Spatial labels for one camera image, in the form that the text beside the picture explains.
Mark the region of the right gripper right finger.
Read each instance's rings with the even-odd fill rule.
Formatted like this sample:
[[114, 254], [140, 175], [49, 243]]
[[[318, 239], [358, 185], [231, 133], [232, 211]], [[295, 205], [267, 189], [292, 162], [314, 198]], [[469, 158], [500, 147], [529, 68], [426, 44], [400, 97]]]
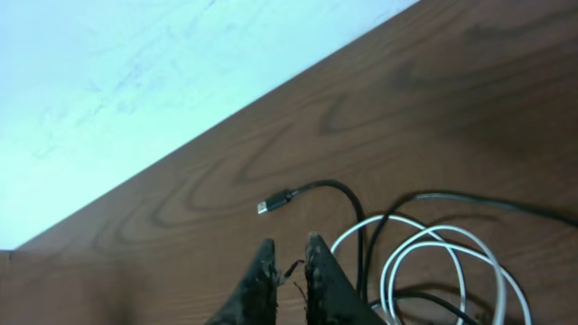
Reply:
[[305, 249], [308, 325], [384, 325], [357, 295], [318, 232], [311, 232]]

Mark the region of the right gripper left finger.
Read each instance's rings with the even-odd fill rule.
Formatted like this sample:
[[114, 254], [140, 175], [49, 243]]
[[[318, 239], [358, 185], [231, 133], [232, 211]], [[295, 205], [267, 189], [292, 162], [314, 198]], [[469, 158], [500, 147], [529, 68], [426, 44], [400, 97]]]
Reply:
[[277, 310], [275, 242], [265, 239], [246, 274], [206, 325], [275, 325]]

